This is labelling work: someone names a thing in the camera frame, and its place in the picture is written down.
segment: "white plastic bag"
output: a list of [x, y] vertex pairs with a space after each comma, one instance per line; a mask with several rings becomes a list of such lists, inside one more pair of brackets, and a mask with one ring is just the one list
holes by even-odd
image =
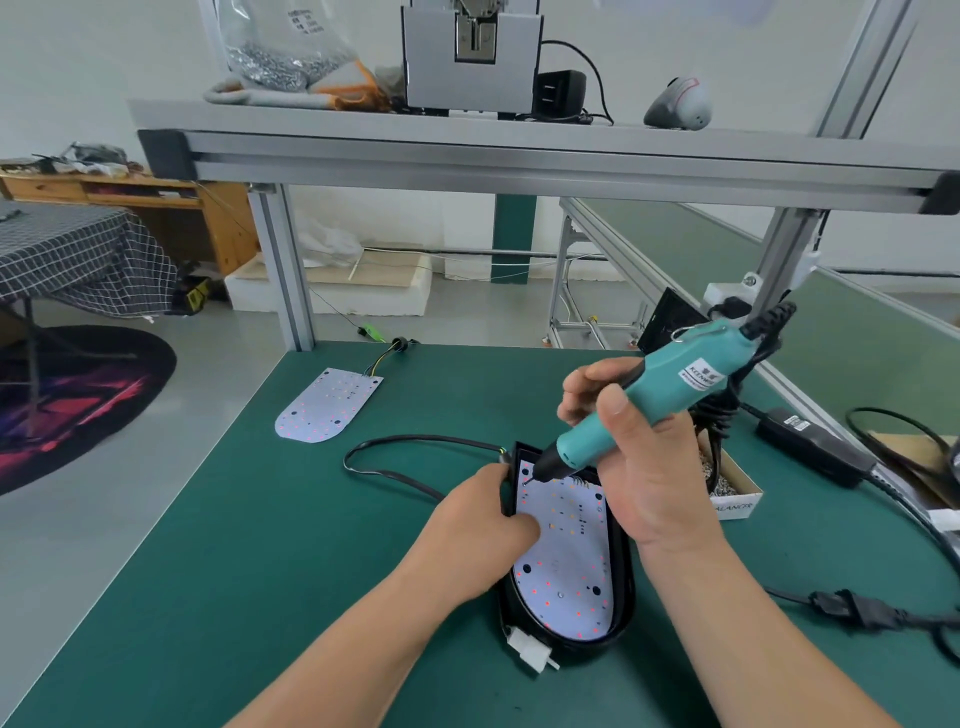
[[276, 91], [306, 89], [356, 60], [326, 0], [219, 0], [230, 70]]
[[363, 246], [352, 232], [328, 228], [312, 218], [301, 225], [299, 233], [306, 268], [346, 267], [353, 265], [363, 254]]

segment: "wooden desk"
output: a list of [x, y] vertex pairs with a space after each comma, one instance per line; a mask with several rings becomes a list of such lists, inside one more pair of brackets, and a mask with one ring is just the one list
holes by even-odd
[[22, 202], [129, 207], [174, 260], [215, 260], [223, 276], [258, 250], [247, 191], [239, 182], [5, 172], [0, 186]]

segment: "black and white plaid tablecloth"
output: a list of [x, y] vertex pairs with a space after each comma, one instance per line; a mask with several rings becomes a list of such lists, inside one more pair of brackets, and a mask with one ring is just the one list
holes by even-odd
[[122, 207], [0, 200], [0, 303], [44, 297], [116, 318], [165, 313], [177, 269]]

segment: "gray floor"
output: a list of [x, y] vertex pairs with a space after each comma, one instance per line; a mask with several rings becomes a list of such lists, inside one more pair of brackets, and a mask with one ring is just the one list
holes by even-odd
[[[571, 287], [585, 315], [621, 322], [636, 316], [627, 283], [574, 281]], [[524, 286], [434, 277], [425, 316], [355, 320], [388, 337], [425, 343], [538, 347], [549, 293], [545, 280]], [[124, 430], [0, 497], [0, 724], [283, 354], [275, 315], [221, 304], [151, 325], [39, 302], [37, 320], [144, 328], [174, 347], [179, 364], [160, 396]], [[334, 315], [317, 316], [316, 329], [322, 339], [358, 338], [353, 325]], [[572, 334], [567, 345], [592, 342]]]

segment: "left hand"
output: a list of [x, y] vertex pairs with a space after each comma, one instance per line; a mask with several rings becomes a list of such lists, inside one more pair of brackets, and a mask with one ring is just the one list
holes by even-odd
[[540, 537], [535, 518], [500, 510], [508, 470], [485, 465], [453, 489], [397, 567], [447, 612], [486, 592]]

